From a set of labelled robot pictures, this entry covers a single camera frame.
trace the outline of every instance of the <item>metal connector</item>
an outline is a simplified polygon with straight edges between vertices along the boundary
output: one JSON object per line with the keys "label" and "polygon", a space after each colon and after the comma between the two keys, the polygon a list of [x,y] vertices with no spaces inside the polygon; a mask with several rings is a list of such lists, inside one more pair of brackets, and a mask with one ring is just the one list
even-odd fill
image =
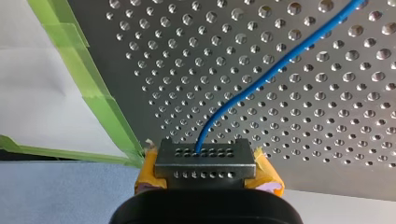
{"label": "metal connector", "polygon": [[256,164],[247,139],[204,144],[199,154],[194,153],[194,144],[163,139],[154,172],[166,179],[170,189],[233,189],[242,188],[246,178],[254,178]]}

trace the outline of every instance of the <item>light blue surface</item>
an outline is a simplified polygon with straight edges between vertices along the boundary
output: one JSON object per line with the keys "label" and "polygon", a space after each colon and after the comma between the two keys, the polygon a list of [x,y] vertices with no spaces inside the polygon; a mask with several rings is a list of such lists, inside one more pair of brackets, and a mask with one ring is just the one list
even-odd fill
{"label": "light blue surface", "polygon": [[108,223],[134,195],[138,172],[103,163],[0,163],[0,223]]}
{"label": "light blue surface", "polygon": [[[0,224],[106,224],[134,194],[138,170],[122,165],[0,162]],[[285,190],[304,224],[393,224],[396,202]]]}

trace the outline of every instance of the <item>perforated metal sheet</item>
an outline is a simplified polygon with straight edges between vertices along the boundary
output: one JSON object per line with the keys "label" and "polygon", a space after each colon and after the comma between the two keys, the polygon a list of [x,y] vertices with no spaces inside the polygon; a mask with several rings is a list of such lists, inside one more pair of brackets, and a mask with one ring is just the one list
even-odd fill
{"label": "perforated metal sheet", "polygon": [[[348,1],[70,0],[138,138],[194,142],[209,116]],[[213,127],[292,189],[396,200],[396,1],[366,1]]]}

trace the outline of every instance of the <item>white surface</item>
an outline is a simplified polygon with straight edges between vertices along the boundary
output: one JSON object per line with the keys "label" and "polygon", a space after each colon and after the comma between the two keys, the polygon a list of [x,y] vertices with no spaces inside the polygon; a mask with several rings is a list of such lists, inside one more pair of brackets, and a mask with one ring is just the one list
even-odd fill
{"label": "white surface", "polygon": [[393,224],[396,202],[286,190],[304,224]]}
{"label": "white surface", "polygon": [[16,143],[127,158],[81,97],[26,0],[0,1],[0,134]]}

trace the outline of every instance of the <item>blue cable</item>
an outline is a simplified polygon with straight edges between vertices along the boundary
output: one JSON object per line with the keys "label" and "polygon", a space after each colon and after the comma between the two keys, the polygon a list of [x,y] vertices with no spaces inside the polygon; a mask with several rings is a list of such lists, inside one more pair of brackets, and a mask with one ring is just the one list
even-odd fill
{"label": "blue cable", "polygon": [[332,30],[337,24],[343,21],[349,14],[351,14],[356,7],[358,7],[363,0],[351,0],[340,12],[338,12],[331,20],[326,22],[322,27],[316,30],[311,36],[305,39],[300,45],[296,46],[289,53],[282,57],[274,66],[272,66],[265,74],[263,74],[259,79],[257,79],[253,84],[247,87],[244,91],[235,95],[231,100],[225,103],[222,107],[216,111],[213,116],[206,122],[204,128],[201,130],[197,143],[195,144],[195,152],[200,153],[202,144],[205,141],[207,133],[213,123],[225,114],[227,110],[239,101],[243,101],[247,96],[253,93],[257,88],[262,86],[266,80],[270,79],[277,74],[277,71],[289,63],[289,60],[295,58],[301,54],[306,48],[315,44],[322,36],[326,35],[330,30]]}

